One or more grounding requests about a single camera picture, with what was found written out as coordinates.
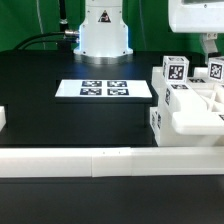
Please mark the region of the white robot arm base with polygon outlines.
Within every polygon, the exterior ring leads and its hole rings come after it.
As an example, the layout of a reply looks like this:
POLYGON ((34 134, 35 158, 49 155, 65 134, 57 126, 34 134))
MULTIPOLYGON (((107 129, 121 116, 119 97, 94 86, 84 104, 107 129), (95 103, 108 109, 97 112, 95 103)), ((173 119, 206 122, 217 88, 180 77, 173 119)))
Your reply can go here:
POLYGON ((85 19, 79 26, 76 61, 90 64, 128 62, 133 50, 128 45, 128 26, 122 17, 123 0, 85 0, 85 19))

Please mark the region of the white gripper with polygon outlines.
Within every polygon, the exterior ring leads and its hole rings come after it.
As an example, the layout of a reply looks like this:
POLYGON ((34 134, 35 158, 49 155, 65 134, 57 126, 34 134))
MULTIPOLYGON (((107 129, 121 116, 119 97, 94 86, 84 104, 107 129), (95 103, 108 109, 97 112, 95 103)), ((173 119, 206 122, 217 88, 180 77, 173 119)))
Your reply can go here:
POLYGON ((168 20, 176 33, 203 33, 205 63, 219 55, 217 33, 224 33, 224 0, 168 0, 168 20))

